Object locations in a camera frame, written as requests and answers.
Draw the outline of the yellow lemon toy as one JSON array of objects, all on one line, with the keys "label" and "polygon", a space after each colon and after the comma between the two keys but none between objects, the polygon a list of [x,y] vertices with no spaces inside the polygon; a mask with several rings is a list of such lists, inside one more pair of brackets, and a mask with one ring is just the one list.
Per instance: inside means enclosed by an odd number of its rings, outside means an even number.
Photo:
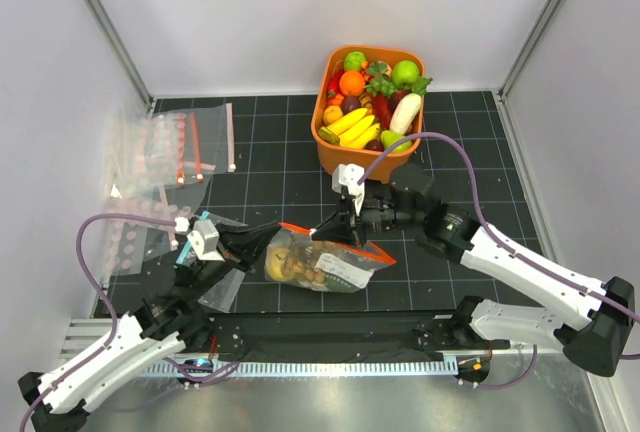
[{"label": "yellow lemon toy", "polygon": [[292,266],[287,264],[289,249],[286,247],[270,247],[265,259],[266,276],[276,282],[291,281],[295,277]]}]

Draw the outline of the brown longan bunch toy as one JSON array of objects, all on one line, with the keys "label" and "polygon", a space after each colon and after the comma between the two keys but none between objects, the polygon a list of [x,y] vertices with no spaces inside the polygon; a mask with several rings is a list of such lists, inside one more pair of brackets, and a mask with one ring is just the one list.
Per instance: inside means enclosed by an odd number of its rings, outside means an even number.
[{"label": "brown longan bunch toy", "polygon": [[282,266],[282,275],[290,285],[325,291],[327,273],[317,266],[324,253],[322,242],[311,245],[291,245]]}]

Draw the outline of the orange zipper clear bag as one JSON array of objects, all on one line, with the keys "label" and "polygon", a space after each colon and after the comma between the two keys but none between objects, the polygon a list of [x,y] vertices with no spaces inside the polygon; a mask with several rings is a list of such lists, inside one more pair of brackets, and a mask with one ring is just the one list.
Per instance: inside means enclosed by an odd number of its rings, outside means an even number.
[{"label": "orange zipper clear bag", "polygon": [[[272,239],[267,250],[270,247],[286,247],[289,249],[291,245],[311,245],[313,242],[322,242],[324,253],[320,256],[317,266],[326,272],[327,276],[341,277],[354,284],[367,283],[368,285],[376,272],[396,264],[396,260],[392,256],[373,242],[368,242],[363,247],[352,247],[329,241],[313,241],[309,232],[305,228],[282,223],[281,230]],[[265,278],[271,282],[276,282],[270,280],[266,276],[266,272]],[[288,282],[276,283],[297,287],[290,285]]]}]

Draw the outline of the dark green avocado toy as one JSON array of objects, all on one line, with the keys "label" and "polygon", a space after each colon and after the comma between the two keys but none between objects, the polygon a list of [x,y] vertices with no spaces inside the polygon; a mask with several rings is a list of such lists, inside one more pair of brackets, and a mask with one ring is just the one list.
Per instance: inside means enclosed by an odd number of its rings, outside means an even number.
[{"label": "dark green avocado toy", "polygon": [[355,293],[367,286],[367,283],[352,283],[341,277],[327,276],[325,285],[331,293]]}]

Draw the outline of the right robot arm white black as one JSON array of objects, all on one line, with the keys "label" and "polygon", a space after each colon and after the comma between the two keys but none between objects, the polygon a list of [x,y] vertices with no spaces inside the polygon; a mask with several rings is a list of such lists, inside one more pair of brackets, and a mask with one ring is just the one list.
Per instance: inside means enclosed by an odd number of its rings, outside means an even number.
[{"label": "right robot arm white black", "polygon": [[310,233],[314,241],[364,245],[371,235],[412,230],[428,254],[490,276],[535,301],[503,305],[466,298],[450,324],[463,348],[480,341],[508,340],[560,351],[574,365],[611,377],[623,357],[633,321],[633,286],[607,282],[567,269],[440,200],[434,180],[420,166],[395,169],[389,183],[361,179],[362,167],[339,166],[332,176],[336,211]]}]

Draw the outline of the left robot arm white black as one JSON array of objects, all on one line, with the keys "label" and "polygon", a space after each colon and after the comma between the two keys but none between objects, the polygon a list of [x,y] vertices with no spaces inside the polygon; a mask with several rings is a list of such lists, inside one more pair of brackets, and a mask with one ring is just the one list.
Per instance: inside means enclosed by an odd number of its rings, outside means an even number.
[{"label": "left robot arm white black", "polygon": [[208,347],[213,324],[199,300],[230,272],[247,272],[280,231],[277,221],[256,227],[174,221],[195,259],[170,267],[171,286],[135,310],[111,316],[111,328],[84,351],[48,373],[29,372],[18,385],[29,407],[19,428],[78,431],[111,394],[153,363]]}]

